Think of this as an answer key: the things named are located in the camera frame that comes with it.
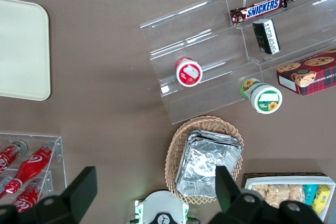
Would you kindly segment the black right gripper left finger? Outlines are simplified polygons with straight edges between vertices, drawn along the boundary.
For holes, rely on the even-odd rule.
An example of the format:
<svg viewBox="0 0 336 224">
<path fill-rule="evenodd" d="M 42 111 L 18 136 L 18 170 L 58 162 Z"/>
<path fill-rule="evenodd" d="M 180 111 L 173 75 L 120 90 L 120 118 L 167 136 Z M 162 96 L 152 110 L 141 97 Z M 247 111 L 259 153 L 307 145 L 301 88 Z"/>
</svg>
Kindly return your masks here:
<svg viewBox="0 0 336 224">
<path fill-rule="evenodd" d="M 46 197 L 34 207 L 34 223 L 80 223 L 97 192 L 96 167 L 87 166 L 61 195 Z"/>
</svg>

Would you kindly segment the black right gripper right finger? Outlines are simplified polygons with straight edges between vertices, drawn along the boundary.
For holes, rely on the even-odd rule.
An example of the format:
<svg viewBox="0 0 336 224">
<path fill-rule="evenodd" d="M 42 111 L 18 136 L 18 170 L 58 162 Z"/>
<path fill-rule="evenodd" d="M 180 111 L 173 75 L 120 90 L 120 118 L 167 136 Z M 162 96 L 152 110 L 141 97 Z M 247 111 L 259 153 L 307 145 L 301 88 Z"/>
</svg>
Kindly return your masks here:
<svg viewBox="0 0 336 224">
<path fill-rule="evenodd" d="M 253 193 L 243 193 L 225 166 L 215 170 L 215 191 L 221 212 L 210 223 L 262 223 L 263 204 Z"/>
</svg>

